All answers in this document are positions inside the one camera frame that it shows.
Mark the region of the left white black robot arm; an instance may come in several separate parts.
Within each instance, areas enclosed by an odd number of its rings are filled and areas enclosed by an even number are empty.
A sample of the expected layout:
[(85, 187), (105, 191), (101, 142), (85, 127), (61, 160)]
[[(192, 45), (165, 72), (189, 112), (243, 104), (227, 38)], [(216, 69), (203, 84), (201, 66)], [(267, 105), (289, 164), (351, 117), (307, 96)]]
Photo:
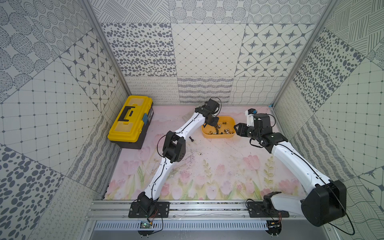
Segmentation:
[(179, 129), (169, 131), (165, 135), (161, 162), (148, 187), (139, 194), (137, 203), (148, 217), (155, 214), (156, 202), (161, 195), (161, 190), (168, 175), (173, 169), (173, 164), (180, 162), (186, 154), (186, 140), (201, 126), (214, 127), (219, 121), (221, 104), (209, 99), (202, 106), (196, 107), (191, 118)]

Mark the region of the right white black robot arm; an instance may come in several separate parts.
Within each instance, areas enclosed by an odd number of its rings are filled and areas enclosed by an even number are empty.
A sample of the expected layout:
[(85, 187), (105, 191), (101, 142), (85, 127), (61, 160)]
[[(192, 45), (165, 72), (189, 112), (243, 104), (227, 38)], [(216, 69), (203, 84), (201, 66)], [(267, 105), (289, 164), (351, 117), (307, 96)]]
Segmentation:
[(295, 175), (307, 194), (300, 198), (271, 192), (264, 196), (264, 209), (304, 216), (316, 227), (346, 216), (346, 186), (317, 170), (283, 134), (274, 133), (270, 115), (260, 114), (255, 109), (249, 109), (245, 115), (247, 122), (235, 125), (236, 134), (257, 141), (257, 148), (264, 148), (278, 158)]

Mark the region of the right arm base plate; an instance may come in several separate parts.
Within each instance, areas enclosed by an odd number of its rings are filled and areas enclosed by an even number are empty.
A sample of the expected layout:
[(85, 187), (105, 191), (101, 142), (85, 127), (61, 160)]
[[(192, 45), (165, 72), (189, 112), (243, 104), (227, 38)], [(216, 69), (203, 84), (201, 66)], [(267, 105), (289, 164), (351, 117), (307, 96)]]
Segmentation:
[(246, 201), (250, 218), (289, 218), (290, 214), (286, 211), (278, 211), (271, 204), (264, 202)]

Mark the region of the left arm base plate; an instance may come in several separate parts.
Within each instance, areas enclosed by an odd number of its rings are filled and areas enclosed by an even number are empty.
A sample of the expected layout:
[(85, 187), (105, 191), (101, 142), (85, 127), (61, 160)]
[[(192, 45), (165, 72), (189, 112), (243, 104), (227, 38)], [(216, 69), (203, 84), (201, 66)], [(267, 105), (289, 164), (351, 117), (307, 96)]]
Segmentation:
[(133, 202), (130, 206), (129, 218), (167, 218), (170, 202)]

